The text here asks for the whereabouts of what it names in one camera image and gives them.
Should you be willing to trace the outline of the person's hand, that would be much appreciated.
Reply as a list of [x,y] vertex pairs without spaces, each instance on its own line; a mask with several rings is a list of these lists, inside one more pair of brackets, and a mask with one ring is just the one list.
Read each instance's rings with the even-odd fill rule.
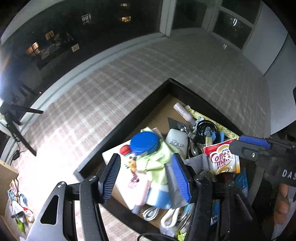
[[288,185],[281,184],[279,186],[273,215],[274,223],[276,225],[283,225],[287,219],[287,214],[290,210],[290,204],[287,198],[288,191]]

